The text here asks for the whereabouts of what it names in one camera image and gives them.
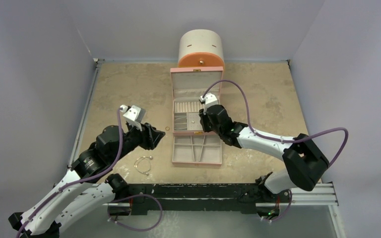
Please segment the pink box pull-out drawer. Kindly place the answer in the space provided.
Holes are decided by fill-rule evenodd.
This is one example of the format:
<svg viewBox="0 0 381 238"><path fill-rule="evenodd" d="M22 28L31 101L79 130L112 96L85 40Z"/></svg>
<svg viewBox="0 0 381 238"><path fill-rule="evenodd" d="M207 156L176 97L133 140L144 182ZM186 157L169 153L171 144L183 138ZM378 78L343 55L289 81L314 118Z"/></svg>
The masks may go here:
<svg viewBox="0 0 381 238"><path fill-rule="evenodd" d="M221 165L222 141L217 135L174 136L172 163Z"/></svg>

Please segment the aluminium frame rail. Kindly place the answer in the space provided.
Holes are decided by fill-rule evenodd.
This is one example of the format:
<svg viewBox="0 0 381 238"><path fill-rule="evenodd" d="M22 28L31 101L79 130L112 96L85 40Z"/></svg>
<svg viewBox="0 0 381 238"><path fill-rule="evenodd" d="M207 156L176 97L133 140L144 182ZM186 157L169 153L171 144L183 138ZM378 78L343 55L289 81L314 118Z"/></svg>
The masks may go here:
<svg viewBox="0 0 381 238"><path fill-rule="evenodd" d="M55 182L66 172L74 140L83 116L95 70L89 55L36 59L30 64L36 71L31 78L40 114L36 143L36 183L40 185L32 204L41 203Z"/></svg>

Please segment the pink jewelry box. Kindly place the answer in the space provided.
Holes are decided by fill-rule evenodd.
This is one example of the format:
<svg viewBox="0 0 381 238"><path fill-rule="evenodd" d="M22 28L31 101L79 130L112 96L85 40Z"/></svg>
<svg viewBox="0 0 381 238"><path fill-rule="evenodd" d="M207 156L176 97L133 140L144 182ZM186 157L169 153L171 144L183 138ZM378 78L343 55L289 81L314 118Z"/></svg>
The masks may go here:
<svg viewBox="0 0 381 238"><path fill-rule="evenodd" d="M198 112L203 109L199 102L207 89L220 99L221 84L210 87L223 78L224 67L174 67L170 69L173 91L173 135L213 135L203 132Z"/></svg>

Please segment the silver pearl bangle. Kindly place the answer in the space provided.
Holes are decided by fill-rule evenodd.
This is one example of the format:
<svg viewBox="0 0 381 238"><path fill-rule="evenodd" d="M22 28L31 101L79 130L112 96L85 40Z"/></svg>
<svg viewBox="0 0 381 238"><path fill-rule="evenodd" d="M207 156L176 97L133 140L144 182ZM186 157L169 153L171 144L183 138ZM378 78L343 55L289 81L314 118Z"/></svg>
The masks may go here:
<svg viewBox="0 0 381 238"><path fill-rule="evenodd" d="M134 168L142 175L149 176L152 166L151 162L154 159L153 156L142 156L136 159L134 162Z"/></svg>

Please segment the round beige orange box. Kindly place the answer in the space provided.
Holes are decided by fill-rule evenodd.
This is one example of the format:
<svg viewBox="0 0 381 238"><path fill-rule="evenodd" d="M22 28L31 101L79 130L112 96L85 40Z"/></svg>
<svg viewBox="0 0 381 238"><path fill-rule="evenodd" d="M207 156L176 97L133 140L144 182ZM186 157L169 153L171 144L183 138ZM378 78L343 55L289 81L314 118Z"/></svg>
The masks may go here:
<svg viewBox="0 0 381 238"><path fill-rule="evenodd" d="M195 29L179 41L179 67L225 66L221 37L214 31Z"/></svg>

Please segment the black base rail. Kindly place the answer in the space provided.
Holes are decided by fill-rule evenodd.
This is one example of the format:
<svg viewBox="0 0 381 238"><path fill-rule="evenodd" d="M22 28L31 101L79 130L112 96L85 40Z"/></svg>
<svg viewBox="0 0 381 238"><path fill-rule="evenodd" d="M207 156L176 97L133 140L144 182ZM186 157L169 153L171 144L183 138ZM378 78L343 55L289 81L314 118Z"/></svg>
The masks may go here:
<svg viewBox="0 0 381 238"><path fill-rule="evenodd" d="M258 183L130 183L113 202L132 215L149 211L235 211L276 217L290 201L289 190L273 194Z"/></svg>

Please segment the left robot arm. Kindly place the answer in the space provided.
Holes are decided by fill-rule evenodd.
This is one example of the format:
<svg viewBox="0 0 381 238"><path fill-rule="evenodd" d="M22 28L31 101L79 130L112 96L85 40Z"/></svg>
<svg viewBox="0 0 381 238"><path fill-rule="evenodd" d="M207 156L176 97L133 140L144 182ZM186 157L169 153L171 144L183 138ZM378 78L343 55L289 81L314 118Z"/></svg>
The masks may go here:
<svg viewBox="0 0 381 238"><path fill-rule="evenodd" d="M130 185L114 165L137 147L153 150L165 132L150 124L120 125L103 129L90 147L71 164L67 173L36 205L25 212L15 212L8 221L18 238L58 238L60 234L104 203L131 202L141 195L133 194Z"/></svg>

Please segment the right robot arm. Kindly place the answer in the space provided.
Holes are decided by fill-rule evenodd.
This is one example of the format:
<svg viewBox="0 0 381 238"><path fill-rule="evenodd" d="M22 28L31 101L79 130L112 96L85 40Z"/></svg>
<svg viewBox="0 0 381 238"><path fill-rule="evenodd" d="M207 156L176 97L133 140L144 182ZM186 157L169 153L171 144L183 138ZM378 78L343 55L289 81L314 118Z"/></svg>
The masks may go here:
<svg viewBox="0 0 381 238"><path fill-rule="evenodd" d="M251 131L248 124L233 121L222 105L213 105L198 112L205 132L214 132L227 145L251 149L275 157L285 164L285 169L271 172L259 181L259 196L270 202L285 190L298 187L311 191L329 168L330 162L317 145L299 134L300 143L285 142L272 134L264 139Z"/></svg>

